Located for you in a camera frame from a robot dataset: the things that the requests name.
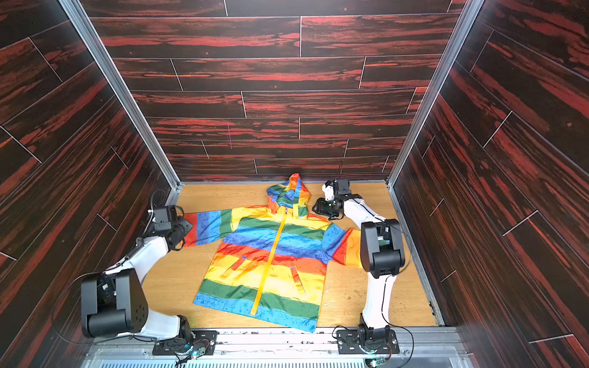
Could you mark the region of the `rainbow striped zip jacket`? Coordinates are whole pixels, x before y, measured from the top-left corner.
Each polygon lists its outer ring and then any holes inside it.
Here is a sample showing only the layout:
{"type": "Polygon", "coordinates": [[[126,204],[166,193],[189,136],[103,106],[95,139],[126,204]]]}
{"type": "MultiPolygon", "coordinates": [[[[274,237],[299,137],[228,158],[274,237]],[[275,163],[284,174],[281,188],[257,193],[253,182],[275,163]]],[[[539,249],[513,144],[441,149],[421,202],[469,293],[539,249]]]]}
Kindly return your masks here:
{"type": "Polygon", "coordinates": [[[297,173],[267,195],[267,205],[185,216],[188,246],[221,242],[193,303],[312,333],[329,262],[361,266],[360,231],[311,214],[297,173]]]}

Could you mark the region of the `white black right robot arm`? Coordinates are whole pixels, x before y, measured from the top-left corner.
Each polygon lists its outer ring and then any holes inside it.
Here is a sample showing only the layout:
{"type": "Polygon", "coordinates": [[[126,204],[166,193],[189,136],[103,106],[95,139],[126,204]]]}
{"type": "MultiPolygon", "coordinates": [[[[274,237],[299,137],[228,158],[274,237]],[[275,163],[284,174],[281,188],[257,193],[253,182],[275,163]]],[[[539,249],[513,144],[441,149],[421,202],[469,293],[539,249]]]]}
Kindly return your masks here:
{"type": "Polygon", "coordinates": [[[357,343],[365,351],[394,346],[397,340],[388,313],[394,283],[406,263],[400,223],[378,215],[357,195],[318,199],[313,211],[329,219],[345,216],[359,226],[360,263],[368,273],[368,292],[357,326],[357,343]]]}

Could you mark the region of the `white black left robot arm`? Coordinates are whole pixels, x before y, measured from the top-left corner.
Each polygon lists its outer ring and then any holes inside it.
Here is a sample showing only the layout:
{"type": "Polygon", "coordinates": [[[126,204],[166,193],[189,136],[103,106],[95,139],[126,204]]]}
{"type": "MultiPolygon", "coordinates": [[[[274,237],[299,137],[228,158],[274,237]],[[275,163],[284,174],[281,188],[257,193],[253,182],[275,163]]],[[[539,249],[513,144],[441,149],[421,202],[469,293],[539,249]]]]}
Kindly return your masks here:
{"type": "Polygon", "coordinates": [[[168,232],[139,237],[135,247],[110,268],[81,282],[81,329],[85,337],[138,335],[154,340],[192,341],[187,319],[150,309],[142,283],[156,263],[173,251],[193,226],[183,217],[168,232]]]}

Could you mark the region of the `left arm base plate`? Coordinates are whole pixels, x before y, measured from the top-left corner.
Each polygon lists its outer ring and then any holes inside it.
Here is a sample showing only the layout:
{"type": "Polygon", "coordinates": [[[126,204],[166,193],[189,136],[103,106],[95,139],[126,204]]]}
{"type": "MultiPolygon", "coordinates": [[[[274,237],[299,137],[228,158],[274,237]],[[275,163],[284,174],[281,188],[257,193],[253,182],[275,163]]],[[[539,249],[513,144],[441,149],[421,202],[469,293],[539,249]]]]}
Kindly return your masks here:
{"type": "Polygon", "coordinates": [[[219,332],[214,330],[192,330],[189,337],[174,337],[158,340],[152,350],[155,357],[179,357],[196,359],[212,356],[219,332]]]}

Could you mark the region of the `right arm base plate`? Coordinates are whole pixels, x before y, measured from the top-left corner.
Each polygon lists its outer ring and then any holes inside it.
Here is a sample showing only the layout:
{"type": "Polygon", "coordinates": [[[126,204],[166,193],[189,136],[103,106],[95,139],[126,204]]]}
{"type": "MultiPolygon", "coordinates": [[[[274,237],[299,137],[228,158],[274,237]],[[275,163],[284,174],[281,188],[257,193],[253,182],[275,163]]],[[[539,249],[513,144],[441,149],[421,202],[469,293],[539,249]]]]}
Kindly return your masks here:
{"type": "Polygon", "coordinates": [[[397,335],[390,327],[344,328],[337,326],[332,331],[339,354],[391,354],[400,353],[397,335]]]}

